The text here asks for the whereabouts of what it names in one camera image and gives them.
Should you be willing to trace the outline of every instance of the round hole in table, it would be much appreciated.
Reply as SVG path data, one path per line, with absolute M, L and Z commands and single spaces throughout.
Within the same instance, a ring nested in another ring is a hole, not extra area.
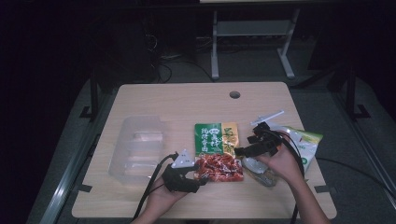
M 230 97 L 233 99 L 238 99 L 241 97 L 241 93 L 239 93 L 239 91 L 230 91 Z

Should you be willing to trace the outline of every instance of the right hand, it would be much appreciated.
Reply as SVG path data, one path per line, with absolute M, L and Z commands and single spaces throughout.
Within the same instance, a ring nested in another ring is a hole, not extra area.
M 283 144 L 273 157 L 260 155 L 255 157 L 255 159 L 267 165 L 288 183 L 295 178 L 303 178 L 297 161 Z

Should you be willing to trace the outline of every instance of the green snack package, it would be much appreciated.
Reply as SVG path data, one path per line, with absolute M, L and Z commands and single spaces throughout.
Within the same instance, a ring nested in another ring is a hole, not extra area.
M 233 149 L 239 147 L 238 130 L 235 122 L 195 124 L 195 155 L 228 153 L 234 157 Z

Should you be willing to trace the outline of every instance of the clear plastic container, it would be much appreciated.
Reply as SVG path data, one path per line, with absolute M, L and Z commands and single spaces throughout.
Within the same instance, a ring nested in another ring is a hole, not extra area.
M 159 116 L 131 116 L 122 123 L 108 172 L 123 184 L 147 184 L 162 158 Z

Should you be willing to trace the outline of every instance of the snack bag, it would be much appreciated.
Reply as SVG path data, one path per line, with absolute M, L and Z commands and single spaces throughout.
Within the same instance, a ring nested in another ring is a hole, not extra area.
M 200 168 L 194 178 L 209 177 L 214 182 L 242 181 L 240 160 L 233 149 L 239 147 L 236 123 L 195 124 L 195 157 Z
M 270 122 L 268 122 L 268 125 L 273 131 L 283 131 L 289 134 L 291 139 L 290 144 L 295 150 L 300 152 L 304 171 L 306 172 L 309 164 L 317 153 L 318 144 L 323 138 L 323 134 L 297 130 L 288 126 L 278 126 Z

